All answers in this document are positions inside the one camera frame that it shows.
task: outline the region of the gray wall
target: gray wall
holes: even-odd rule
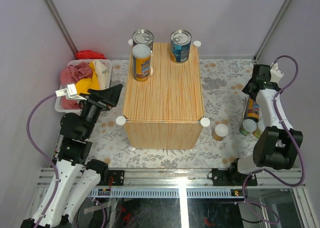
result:
[[[47,162],[31,146],[26,122],[34,105],[59,87],[73,59],[43,0],[0,0],[0,223],[20,227]],[[31,122],[36,143],[51,153],[60,115],[44,103]]]
[[[286,116],[296,130],[303,132],[301,150],[306,163],[306,184],[311,201],[320,218],[320,2],[319,0],[293,0],[276,29],[260,63],[270,64],[277,56],[292,55],[299,63],[296,82],[281,96]],[[293,62],[280,60],[279,68],[285,72],[281,87],[295,72]]]
[[[156,42],[177,29],[200,40],[202,58],[253,57],[284,0],[53,0],[76,46],[111,59],[129,58],[141,28]]]

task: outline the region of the floral pattern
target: floral pattern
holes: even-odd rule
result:
[[[125,85],[129,60],[112,62],[111,85]],[[117,107],[102,112],[91,135],[88,160],[103,160],[110,167],[128,168],[210,168],[228,167],[235,158],[252,154],[257,139],[239,133],[247,95],[241,90],[251,77],[251,59],[205,59],[199,61],[205,117],[210,127],[203,128],[190,150],[135,149],[130,146],[125,130],[115,120],[122,115],[124,92]],[[229,135],[223,141],[212,138],[214,126],[223,123]]]

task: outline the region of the red cloth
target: red cloth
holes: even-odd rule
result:
[[[76,59],[107,59],[103,54],[92,50],[82,50],[75,54]]]
[[[92,68],[89,64],[81,62],[76,66],[69,65],[60,73],[60,81],[63,87],[67,84],[76,84],[80,79],[91,78],[93,75]],[[65,96],[62,97],[61,107],[64,109],[79,109],[79,103],[76,100],[68,100]]]

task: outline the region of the blue can label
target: blue can label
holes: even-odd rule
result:
[[[190,45],[191,42],[182,46],[171,41],[171,60],[176,63],[183,63],[184,61],[186,61],[189,57]]]

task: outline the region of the wood grain surface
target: wood grain surface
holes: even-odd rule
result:
[[[198,49],[191,45],[189,59],[177,64],[169,56],[170,44],[154,43],[153,76],[144,82],[128,69],[123,115],[130,121],[195,122],[204,116]]]
[[[126,122],[130,144],[140,149],[191,149],[202,126],[198,123]]]

